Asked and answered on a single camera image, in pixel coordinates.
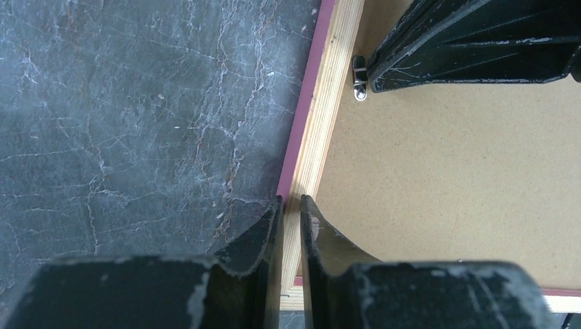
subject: black plastic part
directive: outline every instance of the black plastic part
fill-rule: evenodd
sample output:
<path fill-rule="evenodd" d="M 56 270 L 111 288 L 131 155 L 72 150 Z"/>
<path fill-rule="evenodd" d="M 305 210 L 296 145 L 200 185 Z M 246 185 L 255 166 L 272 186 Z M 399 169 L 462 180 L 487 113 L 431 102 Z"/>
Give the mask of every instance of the black plastic part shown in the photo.
<path fill-rule="evenodd" d="M 368 63 L 373 92 L 581 81 L 579 0 L 415 0 Z"/>
<path fill-rule="evenodd" d="M 8 319 L 21 328 L 278 328 L 282 199 L 210 256 L 65 258 Z"/>
<path fill-rule="evenodd" d="M 307 328 L 557 328 L 540 288 L 497 262 L 379 263 L 301 201 Z"/>

